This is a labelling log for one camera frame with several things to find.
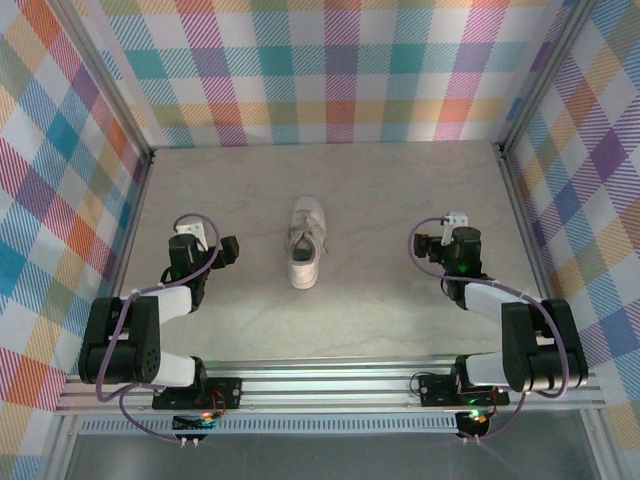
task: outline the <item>cable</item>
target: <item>cable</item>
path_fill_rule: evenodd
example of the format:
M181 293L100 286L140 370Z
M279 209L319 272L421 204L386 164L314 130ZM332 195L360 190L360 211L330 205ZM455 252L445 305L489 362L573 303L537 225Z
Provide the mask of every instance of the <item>cable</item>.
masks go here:
M222 413L218 412L218 407L216 406L216 397L215 397L215 395L217 395L218 397L220 397L222 399ZM227 413L227 400L224 398L224 395L222 395L218 390L214 390L214 392L211 394L211 399L213 400L213 411L217 415L222 417L225 413Z
M118 322L116 323L116 327L113 331L113 335L111 338L111 341L109 342L109 345L107 346L107 351L105 352L104 358L102 359L102 363L100 364L100 370L98 371L98 378L96 379L96 397L98 398L98 401L100 402L109 402L111 400L113 400L116 397L120 397L119 399L119 405L120 405L120 411L122 412L122 414L127 418L127 420L129 420L133 425L135 425L136 427L138 427L140 430L142 430L145 433L148 433L149 435L152 435L156 438L159 438L161 440L165 440L165 441L169 441L172 443L178 443L180 444L181 442L177 439L175 439L174 437L168 437L167 435L163 435L161 433L158 432L154 432L152 430L149 430L148 428L146 428L144 425L140 424L139 422L137 422L135 419L133 419L133 417L131 417L131 415L129 415L124 407L124 396L129 393L132 389L134 388L146 388L146 389L150 389L150 390L154 390L154 391L161 391L163 390L165 387L163 385L154 385L154 384L139 384L139 383L132 383L130 385L125 385L121 388L119 388L118 390L116 390L115 392L112 392L108 395L105 395L104 392L102 391L102 386L104 384L104 377L107 373L107 368L109 366L109 362L111 361L111 357L113 356L113 352L116 348L116 344L118 343L118 338L120 337L120 334L122 333L122 328L124 326L124 322L127 318L127 312L129 311L129 308L131 307L131 303L138 297L148 294L148 293L152 293L152 292L156 292L159 290L163 290L165 288L170 288L170 287L177 287L180 285L184 285L187 282L190 282L191 280L193 280L194 278L200 276L201 274L203 274L204 272L206 272L207 270L209 270L209 268L211 268L211 265L213 265L213 262L215 261L216 257L218 256L218 253L222 250L222 245L220 244L220 231L218 230L218 227L216 226L215 222L213 220L211 220L209 217L207 217L206 215L202 215L200 213L186 213L184 215L180 215L174 222L173 222L173 230L174 232L177 232L177 226L178 223L182 220L184 220L185 218L188 217L198 217L201 220L204 220L205 222L207 222L211 228L213 229L214 233L215 233L215 237L216 237L216 245L213 251L213 254L211 255L211 258L209 258L209 260L207 260L207 262L202 266L202 268L200 268L199 270L197 270L196 272L192 273L191 275L187 275L184 278L181 278L180 280L176 280L174 282L168 283L166 285L158 285L155 287L150 287L150 288L146 288L146 289L142 289L140 291L136 291L133 292L131 295L129 295L127 297L127 299L125 300L124 304L122 305L122 309L120 311L120 316L118 317Z
M496 281L480 280L478 278L471 278L471 277L452 277L449 275L442 275L439 273L431 272L420 264L418 257L416 257L415 253L413 252L413 248L412 248L413 236L418 231L418 229L425 223L435 222L435 221L444 221L444 220L445 220L445 217L431 217L431 218L422 220L415 227L413 227L413 229L411 230L411 233L409 234L409 239L407 241L407 250L409 252L409 258L411 258L411 261L413 262L413 264L416 267L418 267L419 270L421 270L422 272L426 273L431 277L438 278L440 280L449 280L454 282L477 283L479 285L485 285L488 287L497 288L498 290L502 290L503 292L507 292L511 295L515 295L516 297L519 297L525 302L536 307L544 317L545 322L547 322L547 325L549 325L549 328L551 329L553 338L556 342L556 345L558 346L558 352L560 353L560 364L562 366L562 381L560 383L560 388L558 389L558 391L554 393L549 393L549 392L536 392L536 393L538 393L538 395L541 395L543 397L552 398L552 399L563 397L564 394L567 393L567 390L569 389L569 358L567 357L564 341L562 340L562 336L560 335L558 327L556 326L555 322L551 318L551 315L549 315L549 312L545 310L545 308L540 304L540 302L538 302L535 298L531 297L530 295L519 292L514 288L508 287Z
M444 293L444 296L449 298L449 294L444 289L444 278L440 279L440 290Z

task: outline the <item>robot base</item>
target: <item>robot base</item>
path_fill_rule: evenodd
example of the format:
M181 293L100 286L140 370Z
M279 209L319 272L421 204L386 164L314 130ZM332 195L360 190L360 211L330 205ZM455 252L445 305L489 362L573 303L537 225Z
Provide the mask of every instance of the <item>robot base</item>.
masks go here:
M242 394L241 378L207 378L202 389L166 388L153 397L153 410L237 410Z

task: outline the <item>floor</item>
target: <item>floor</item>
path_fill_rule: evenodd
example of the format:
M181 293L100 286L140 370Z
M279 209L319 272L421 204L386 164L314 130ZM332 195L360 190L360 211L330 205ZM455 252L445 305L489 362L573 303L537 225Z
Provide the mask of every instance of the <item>floor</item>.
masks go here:
M329 254L316 286L298 291L283 239L304 194L324 206ZM458 309L407 256L412 226L448 211L466 212L481 229L490 276L536 292L487 142L160 150L124 292L157 283L172 222L193 211L236 235L241 253L212 272L197 312L162 326L172 353L245 360L498 350L498 325Z

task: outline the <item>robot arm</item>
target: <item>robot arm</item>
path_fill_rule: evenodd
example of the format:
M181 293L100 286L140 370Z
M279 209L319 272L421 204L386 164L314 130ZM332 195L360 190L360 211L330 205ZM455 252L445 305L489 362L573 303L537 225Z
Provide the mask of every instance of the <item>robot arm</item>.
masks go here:
M542 313L520 297L490 284L451 280L492 281L482 272L480 231L467 226L463 213L448 214L442 223L442 237L415 234L414 253L442 265L448 277L446 294L460 308L479 313L502 328L501 352L459 357L461 388L509 386L517 392L557 388L562 380L560 348L569 363L569 387L584 385L588 368L569 304L560 299L536 299L560 332L562 345L558 345Z
M204 297L204 286L210 270L224 268L235 262L239 246L235 237L221 240L222 250L211 269L185 285L167 287L143 294L132 301L124 328L107 367L104 383L141 383L185 389L195 396L207 397L204 391L206 369L201 359L174 355L160 348L160 325L194 312ZM161 282L170 283L200 270L210 259L208 249L193 234L179 233L169 240L171 266L162 274ZM112 339L125 299L119 297L94 300L85 332L80 358L80 378L84 383L96 383L100 366Z

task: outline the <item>metal rail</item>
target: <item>metal rail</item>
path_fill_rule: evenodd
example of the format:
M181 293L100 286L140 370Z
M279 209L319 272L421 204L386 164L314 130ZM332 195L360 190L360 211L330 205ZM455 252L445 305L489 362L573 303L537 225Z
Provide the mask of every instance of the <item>metal rail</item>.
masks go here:
M243 379L240 409L229 414L247 413L400 413L464 412L468 407L420 406L420 399L409 390L409 379L416 372L446 374L455 357L430 356L421 359L373 360L335 359L301 362L225 362L208 366L209 377L240 377ZM105 391L117 386L106 385ZM520 393L510 392L512 410ZM133 412L166 414L151 409L153 393L134 390L125 399L125 406ZM526 410L591 409L604 405L600 387L590 378L584 388L570 390L553 401L532 394L525 403ZM100 403L95 386L85 385L78 377L70 377L58 403L61 415L120 415L116 402ZM199 413L199 411L182 412Z

